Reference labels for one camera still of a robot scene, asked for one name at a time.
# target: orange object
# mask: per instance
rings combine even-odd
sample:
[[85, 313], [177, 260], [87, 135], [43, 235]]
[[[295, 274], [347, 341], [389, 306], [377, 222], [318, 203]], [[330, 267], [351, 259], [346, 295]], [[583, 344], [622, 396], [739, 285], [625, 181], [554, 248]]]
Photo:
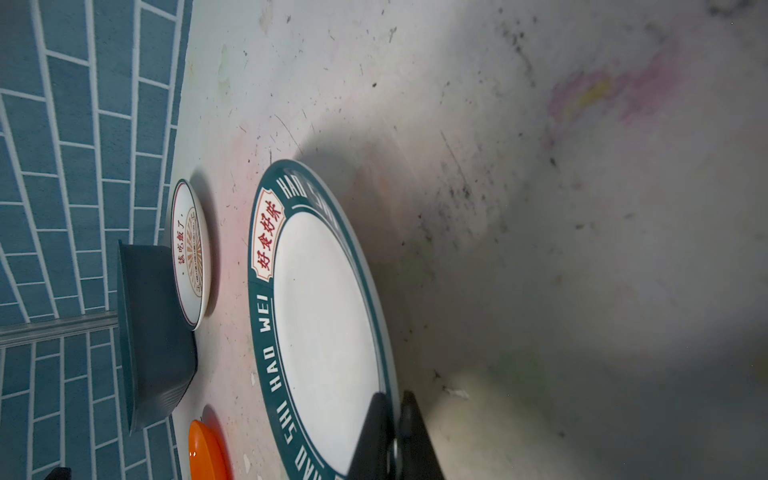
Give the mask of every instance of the orange object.
[[228, 480], [221, 444], [213, 430], [193, 420], [190, 424], [190, 473], [192, 480]]

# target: table surface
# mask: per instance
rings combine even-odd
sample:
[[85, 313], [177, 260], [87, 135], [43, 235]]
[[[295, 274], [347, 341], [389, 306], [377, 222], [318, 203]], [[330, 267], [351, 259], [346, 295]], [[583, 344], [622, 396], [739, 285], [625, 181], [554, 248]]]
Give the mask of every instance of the table surface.
[[[286, 478], [248, 225], [294, 158], [371, 266], [447, 478], [764, 478], [768, 4], [196, 0], [173, 182], [214, 252], [174, 412]], [[182, 476], [189, 479], [182, 459]]]

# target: white plate center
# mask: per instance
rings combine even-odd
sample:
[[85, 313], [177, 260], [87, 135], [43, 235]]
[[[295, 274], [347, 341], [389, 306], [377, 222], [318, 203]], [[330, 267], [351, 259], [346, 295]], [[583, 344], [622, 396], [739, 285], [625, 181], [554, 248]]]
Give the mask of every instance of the white plate center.
[[283, 227], [274, 298], [296, 410], [318, 453], [345, 475], [379, 391], [379, 369], [352, 266], [331, 230], [312, 214], [295, 214]]

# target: green-rimmed plate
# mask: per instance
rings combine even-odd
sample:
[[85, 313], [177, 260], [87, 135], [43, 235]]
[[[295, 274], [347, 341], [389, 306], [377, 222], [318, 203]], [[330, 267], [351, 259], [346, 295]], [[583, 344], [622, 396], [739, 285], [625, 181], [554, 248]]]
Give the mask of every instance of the green-rimmed plate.
[[371, 397], [399, 394], [384, 316], [339, 203], [306, 165], [279, 161], [253, 202], [248, 249], [253, 351], [291, 479], [344, 478]]

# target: white bowl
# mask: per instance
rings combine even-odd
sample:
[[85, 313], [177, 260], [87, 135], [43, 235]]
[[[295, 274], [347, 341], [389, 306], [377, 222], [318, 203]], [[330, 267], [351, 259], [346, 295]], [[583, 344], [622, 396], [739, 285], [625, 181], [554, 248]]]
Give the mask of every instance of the white bowl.
[[210, 244], [200, 199], [184, 179], [176, 184], [170, 221], [176, 293], [187, 326], [196, 330], [210, 296]]

